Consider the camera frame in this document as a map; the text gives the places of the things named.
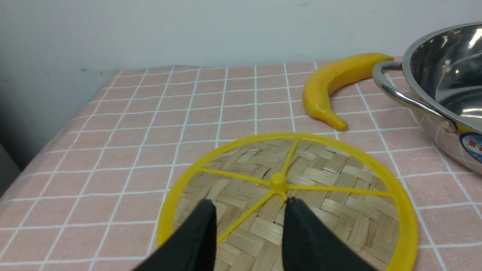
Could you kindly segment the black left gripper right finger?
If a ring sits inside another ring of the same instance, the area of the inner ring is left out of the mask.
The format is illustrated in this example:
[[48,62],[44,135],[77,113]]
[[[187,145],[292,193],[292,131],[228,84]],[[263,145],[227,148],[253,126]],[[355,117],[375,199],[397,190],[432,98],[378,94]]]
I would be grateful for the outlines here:
[[298,198],[286,201],[282,234],[285,271],[374,271]]

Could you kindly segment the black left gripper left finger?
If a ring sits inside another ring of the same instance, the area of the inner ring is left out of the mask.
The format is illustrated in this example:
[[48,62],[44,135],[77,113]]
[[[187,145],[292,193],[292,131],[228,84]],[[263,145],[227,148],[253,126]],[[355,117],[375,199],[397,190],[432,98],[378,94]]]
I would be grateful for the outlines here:
[[181,226],[135,271],[213,271],[217,252],[216,208],[202,199]]

